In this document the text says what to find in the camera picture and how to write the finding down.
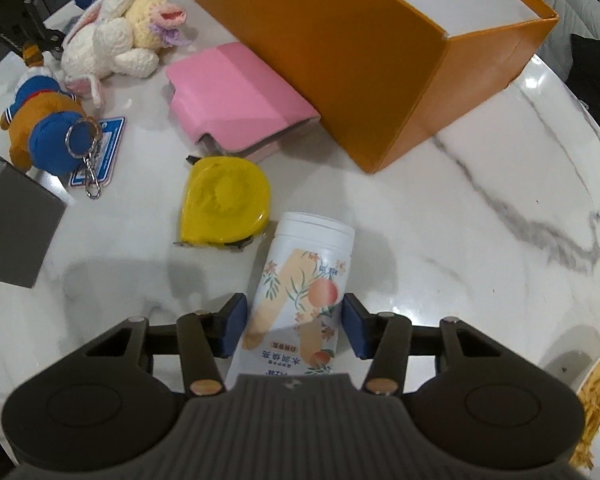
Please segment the grey puffer jacket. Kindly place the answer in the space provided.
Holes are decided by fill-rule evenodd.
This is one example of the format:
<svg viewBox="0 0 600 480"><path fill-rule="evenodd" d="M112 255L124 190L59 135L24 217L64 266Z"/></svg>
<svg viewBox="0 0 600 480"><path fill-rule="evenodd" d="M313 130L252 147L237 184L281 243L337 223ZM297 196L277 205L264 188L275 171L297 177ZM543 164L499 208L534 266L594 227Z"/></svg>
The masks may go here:
<svg viewBox="0 0 600 480"><path fill-rule="evenodd" d="M558 15L558 23L536 51L552 71L566 81L572 66L572 34L600 40L598 0L543 0Z"/></svg>

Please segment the pink wallet case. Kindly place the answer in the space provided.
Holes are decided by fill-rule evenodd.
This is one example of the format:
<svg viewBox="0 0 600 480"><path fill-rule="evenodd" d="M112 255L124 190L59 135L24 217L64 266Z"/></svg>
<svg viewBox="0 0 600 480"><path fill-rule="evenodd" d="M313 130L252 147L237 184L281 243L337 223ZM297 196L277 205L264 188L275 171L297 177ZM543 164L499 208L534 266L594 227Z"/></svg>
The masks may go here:
<svg viewBox="0 0 600 480"><path fill-rule="evenodd" d="M166 68L171 112L207 155L260 162L320 112L240 42L195 53Z"/></svg>

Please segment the white floral wipes canister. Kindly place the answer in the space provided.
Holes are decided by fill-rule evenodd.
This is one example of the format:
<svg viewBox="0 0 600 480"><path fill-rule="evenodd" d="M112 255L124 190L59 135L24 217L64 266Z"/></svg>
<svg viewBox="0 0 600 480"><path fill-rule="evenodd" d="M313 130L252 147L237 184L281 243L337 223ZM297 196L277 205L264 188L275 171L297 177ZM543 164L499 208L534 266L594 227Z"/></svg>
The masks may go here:
<svg viewBox="0 0 600 480"><path fill-rule="evenodd" d="M355 240L352 226L285 212L226 376L328 375L334 366Z"/></svg>

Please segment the yellow tape measure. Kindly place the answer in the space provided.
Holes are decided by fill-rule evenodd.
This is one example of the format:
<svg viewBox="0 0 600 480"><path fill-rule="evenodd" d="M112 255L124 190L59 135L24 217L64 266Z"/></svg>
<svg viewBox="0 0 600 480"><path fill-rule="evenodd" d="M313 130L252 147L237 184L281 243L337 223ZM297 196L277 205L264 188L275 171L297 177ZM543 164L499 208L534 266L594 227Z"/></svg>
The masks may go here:
<svg viewBox="0 0 600 480"><path fill-rule="evenodd" d="M271 185L261 168L232 156L187 157L178 244L242 250L270 220Z"/></svg>

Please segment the black garment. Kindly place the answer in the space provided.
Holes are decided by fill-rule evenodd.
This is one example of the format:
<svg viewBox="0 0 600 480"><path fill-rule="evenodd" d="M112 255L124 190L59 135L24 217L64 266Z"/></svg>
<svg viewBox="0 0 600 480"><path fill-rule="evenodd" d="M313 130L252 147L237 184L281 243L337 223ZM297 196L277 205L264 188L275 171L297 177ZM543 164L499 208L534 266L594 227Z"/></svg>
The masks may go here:
<svg viewBox="0 0 600 480"><path fill-rule="evenodd" d="M600 40L570 36L572 66L566 85L600 126Z"/></svg>

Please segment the blue white tag card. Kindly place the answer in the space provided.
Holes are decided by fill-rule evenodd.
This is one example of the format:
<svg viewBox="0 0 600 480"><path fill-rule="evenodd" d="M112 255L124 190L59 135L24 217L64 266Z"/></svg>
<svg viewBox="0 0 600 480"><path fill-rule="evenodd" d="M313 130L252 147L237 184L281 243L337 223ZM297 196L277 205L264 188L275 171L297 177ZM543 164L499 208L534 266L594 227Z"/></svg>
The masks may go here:
<svg viewBox="0 0 600 480"><path fill-rule="evenodd" d="M73 188L82 186L91 200L97 200L110 181L125 126L124 117L98 122L93 117L84 117L66 133L67 152L78 162L69 184Z"/></svg>

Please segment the grey box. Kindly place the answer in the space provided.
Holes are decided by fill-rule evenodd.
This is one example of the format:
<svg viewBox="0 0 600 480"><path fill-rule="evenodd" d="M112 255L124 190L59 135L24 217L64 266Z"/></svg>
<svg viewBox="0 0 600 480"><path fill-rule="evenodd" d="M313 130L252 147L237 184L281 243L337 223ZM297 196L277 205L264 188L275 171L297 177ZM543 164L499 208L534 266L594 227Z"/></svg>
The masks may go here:
<svg viewBox="0 0 600 480"><path fill-rule="evenodd" d="M0 282L34 286L66 204L0 156Z"/></svg>

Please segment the brown blue bear plush keychain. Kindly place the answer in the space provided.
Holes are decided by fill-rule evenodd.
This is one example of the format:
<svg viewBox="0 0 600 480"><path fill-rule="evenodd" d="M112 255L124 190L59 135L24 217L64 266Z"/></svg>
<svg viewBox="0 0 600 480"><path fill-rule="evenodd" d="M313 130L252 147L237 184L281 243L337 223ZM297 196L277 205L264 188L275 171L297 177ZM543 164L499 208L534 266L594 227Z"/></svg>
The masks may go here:
<svg viewBox="0 0 600 480"><path fill-rule="evenodd" d="M87 115L80 99L63 89L46 67L33 41L22 50L27 70L19 79L14 102L4 110L0 127L9 136L9 158L20 171L33 168L56 177L85 168L85 193L92 200L102 194L94 159L102 140L99 122Z"/></svg>

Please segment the orange cardboard box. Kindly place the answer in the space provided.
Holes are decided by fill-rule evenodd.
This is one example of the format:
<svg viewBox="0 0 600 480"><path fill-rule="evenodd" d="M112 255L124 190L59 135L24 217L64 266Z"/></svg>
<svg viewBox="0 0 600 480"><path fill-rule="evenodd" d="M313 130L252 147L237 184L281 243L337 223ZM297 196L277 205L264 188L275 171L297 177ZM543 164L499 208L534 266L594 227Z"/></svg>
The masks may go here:
<svg viewBox="0 0 600 480"><path fill-rule="evenodd" d="M542 0L195 0L373 174L505 89L557 23Z"/></svg>

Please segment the white crochet bunny plush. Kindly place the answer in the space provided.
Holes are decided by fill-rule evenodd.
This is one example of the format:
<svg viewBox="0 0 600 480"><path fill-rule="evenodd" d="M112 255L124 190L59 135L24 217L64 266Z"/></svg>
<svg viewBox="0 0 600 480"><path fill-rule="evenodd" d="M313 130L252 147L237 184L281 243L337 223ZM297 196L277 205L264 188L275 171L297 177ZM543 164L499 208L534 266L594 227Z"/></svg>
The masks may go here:
<svg viewBox="0 0 600 480"><path fill-rule="evenodd" d="M169 0L96 0L62 43L66 88L98 110L104 79L146 79L158 68L161 51L188 43L180 31L186 18L185 9Z"/></svg>

